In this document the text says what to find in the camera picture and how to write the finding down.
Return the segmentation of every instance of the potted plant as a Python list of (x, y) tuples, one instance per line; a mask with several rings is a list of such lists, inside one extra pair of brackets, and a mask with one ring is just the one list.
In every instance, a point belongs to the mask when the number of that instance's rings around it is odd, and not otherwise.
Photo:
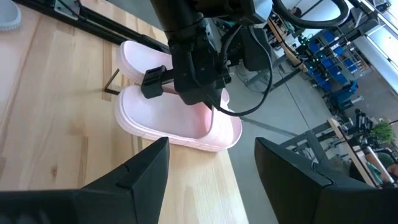
[(385, 121), (381, 121), (379, 124), (372, 128), (371, 135), (379, 138), (383, 143), (392, 143), (396, 139), (396, 133), (392, 126)]

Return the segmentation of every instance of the wooden table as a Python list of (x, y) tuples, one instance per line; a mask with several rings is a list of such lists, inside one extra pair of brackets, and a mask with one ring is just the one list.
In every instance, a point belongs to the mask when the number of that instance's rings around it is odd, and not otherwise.
[[(82, 2), (166, 43), (163, 32), (104, 0)], [(151, 142), (119, 127), (116, 96), (102, 92), (117, 46), (20, 8), (21, 27), (0, 33), (0, 189), (82, 187)], [(160, 223), (247, 222), (228, 152), (171, 145)]]
[(271, 32), (274, 34), (276, 40), (280, 43), (280, 46), (283, 48), (286, 57), (293, 63), (293, 65), (299, 65), (298, 68), (301, 69), (301, 71), (308, 72), (307, 66), (305, 66), (304, 63), (301, 63), (300, 59), (298, 59), (294, 52), (290, 50), (291, 48), (283, 43), (285, 35), (283, 35), (284, 32), (280, 29), (280, 27), (272, 19), (268, 20), (268, 26), (271, 29)]

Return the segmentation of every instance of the concrete floor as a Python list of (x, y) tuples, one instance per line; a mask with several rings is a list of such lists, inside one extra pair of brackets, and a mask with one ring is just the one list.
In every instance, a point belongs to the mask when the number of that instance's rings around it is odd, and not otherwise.
[[(150, 1), (109, 1), (161, 28)], [(287, 73), (289, 72), (288, 67), (286, 64), (284, 65)], [(280, 78), (278, 70), (275, 70), (274, 82)], [(231, 97), (229, 106), (235, 111), (252, 108), (259, 103), (262, 97), (260, 93), (246, 88), (237, 77), (233, 77), (227, 90)], [(277, 223), (254, 162), (254, 137), (264, 137), (275, 143), (282, 143), (292, 137), (287, 133), (301, 134), (324, 123), (330, 116), (319, 92), (312, 88), (301, 74), (270, 93), (264, 105), (246, 117), (251, 122), (243, 121), (242, 137), (237, 145), (229, 150), (229, 154), (251, 224)]]

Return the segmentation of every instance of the pink slide sandal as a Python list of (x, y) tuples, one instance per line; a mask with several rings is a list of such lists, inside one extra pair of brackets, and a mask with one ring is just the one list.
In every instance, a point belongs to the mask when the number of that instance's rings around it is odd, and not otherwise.
[[(141, 85), (144, 75), (148, 69), (166, 66), (168, 70), (173, 69), (172, 56), (159, 52), (140, 43), (128, 40), (123, 42), (116, 53), (116, 64), (120, 72), (130, 79), (134, 84)], [(166, 92), (176, 93), (174, 84), (163, 85)], [(221, 100), (229, 103), (228, 92), (224, 89)]]
[[(146, 70), (171, 66), (167, 64), (171, 63), (170, 55), (131, 41), (123, 43), (118, 53), (120, 71), (137, 84), (141, 84)], [(242, 134), (239, 118), (215, 108), (209, 110), (204, 103), (187, 106), (172, 92), (148, 100), (139, 86), (128, 86), (118, 96), (116, 120), (130, 134), (151, 140), (167, 136), (172, 144), (205, 151), (217, 152), (237, 143)], [(228, 109), (228, 102), (228, 92), (224, 90), (221, 106)]]

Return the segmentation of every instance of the cable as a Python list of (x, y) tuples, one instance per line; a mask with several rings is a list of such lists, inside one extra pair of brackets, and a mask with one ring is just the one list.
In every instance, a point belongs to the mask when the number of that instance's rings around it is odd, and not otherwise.
[(211, 103), (218, 111), (220, 111), (220, 112), (222, 112), (222, 113), (224, 113), (224, 114), (230, 115), (230, 116), (234, 116), (234, 117), (237, 117), (237, 116), (246, 116), (246, 115), (251, 114), (251, 113), (255, 112), (256, 110), (258, 110), (258, 109), (262, 106), (262, 104), (265, 102), (265, 100), (266, 100), (266, 98), (267, 98), (267, 96), (268, 96), (268, 94), (269, 94), (269, 92), (270, 92), (270, 90), (271, 90), (271, 86), (272, 86), (273, 69), (272, 69), (271, 56), (269, 55), (269, 53), (268, 53), (268, 51), (266, 50), (266, 48), (265, 48), (265, 47), (259, 42), (259, 40), (257, 39), (256, 35), (254, 34), (254, 31), (253, 31), (253, 27), (252, 27), (252, 26), (249, 26), (249, 32), (250, 32), (251, 37), (252, 37), (252, 38), (254, 39), (254, 41), (257, 43), (257, 45), (260, 46), (260, 48), (262, 48), (262, 49), (265, 51), (265, 53), (267, 54), (268, 64), (271, 65), (271, 66), (269, 67), (269, 82), (268, 82), (268, 86), (267, 86), (267, 89), (266, 89), (265, 92), (264, 92), (264, 95), (263, 95), (263, 97), (262, 97), (262, 100), (260, 101), (260, 103), (259, 103), (257, 106), (251, 108), (250, 110), (247, 110), (247, 111), (244, 111), (244, 112), (240, 112), (240, 113), (234, 113), (234, 112), (230, 112), (230, 111), (228, 111), (228, 110), (225, 110), (225, 109), (223, 109), (221, 106), (217, 105), (217, 104), (213, 101), (213, 99), (208, 95), (208, 98), (210, 99), (210, 103)]
[(332, 0), (340, 10), (340, 15), (329, 21), (307, 21), (295, 17), (292, 15), (285, 7), (282, 0), (272, 0), (274, 3), (274, 8), (277, 13), (280, 14), (286, 21), (290, 22), (293, 25), (303, 28), (309, 29), (324, 29), (329, 27), (336, 27), (347, 20), (349, 16), (349, 8), (345, 0)]

